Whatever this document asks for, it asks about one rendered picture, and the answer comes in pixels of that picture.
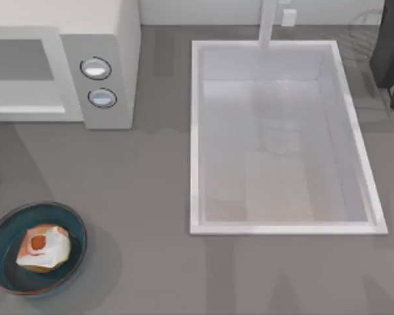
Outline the white sink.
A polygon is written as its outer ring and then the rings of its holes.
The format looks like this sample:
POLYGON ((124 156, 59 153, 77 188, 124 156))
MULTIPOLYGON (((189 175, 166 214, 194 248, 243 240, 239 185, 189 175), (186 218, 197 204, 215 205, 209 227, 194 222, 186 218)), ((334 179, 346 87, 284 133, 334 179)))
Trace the white sink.
POLYGON ((386 235, 334 40, 193 41, 193 235, 386 235))

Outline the round microwave knob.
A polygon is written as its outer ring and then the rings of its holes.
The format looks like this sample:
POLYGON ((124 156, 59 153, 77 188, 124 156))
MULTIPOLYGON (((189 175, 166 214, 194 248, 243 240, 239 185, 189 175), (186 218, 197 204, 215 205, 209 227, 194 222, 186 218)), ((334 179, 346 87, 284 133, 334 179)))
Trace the round microwave knob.
POLYGON ((97 56, 82 60, 80 70, 85 77, 92 80, 104 80, 112 73, 111 65, 97 56))
POLYGON ((114 92, 105 88, 89 91, 87 98, 97 108, 111 108, 118 100, 114 92))

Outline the pale microwave oven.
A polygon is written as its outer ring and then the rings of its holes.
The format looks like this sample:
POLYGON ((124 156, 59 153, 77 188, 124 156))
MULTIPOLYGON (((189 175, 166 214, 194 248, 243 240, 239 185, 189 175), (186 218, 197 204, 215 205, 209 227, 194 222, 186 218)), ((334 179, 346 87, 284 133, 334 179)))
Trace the pale microwave oven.
POLYGON ((141 49, 138 0, 0 0, 0 122, 82 122, 90 130, 133 124, 141 49), (92 80, 82 60, 112 73, 92 80), (111 108, 88 92, 110 89, 111 108))

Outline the tall white tap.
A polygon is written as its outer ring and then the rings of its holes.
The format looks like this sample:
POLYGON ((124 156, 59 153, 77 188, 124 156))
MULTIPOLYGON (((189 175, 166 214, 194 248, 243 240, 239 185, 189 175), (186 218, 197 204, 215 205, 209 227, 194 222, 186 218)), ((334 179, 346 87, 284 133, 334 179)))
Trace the tall white tap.
POLYGON ((261 49, 268 49, 279 0, 262 0, 258 43, 261 49))

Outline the white and orange bread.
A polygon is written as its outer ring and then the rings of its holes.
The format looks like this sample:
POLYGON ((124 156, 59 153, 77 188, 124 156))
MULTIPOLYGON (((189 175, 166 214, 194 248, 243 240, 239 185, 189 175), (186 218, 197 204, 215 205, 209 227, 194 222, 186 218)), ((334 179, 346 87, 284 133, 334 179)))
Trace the white and orange bread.
POLYGON ((28 229, 18 250, 16 264, 35 273, 47 273, 64 264, 72 244, 63 227, 42 224, 28 229))

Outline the dark blue bowl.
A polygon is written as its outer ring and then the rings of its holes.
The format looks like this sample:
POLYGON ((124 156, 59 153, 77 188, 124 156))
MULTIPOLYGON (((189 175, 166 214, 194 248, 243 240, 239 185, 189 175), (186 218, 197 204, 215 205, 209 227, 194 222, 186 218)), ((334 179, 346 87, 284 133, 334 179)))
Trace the dark blue bowl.
POLYGON ((54 201, 28 203, 0 219, 0 289, 22 297, 44 297, 68 287, 79 276, 87 253, 87 229, 71 207, 54 201), (18 266, 16 258, 26 232, 42 224, 68 232, 68 260, 53 271, 36 273, 18 266))

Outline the small white wall socket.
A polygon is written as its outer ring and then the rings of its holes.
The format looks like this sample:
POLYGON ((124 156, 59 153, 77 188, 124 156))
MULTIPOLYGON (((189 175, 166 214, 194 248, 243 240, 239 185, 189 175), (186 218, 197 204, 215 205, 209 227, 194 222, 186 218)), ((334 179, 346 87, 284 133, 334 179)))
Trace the small white wall socket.
POLYGON ((296 24, 297 10, 296 9, 284 9, 282 16, 282 27, 294 27, 296 24))

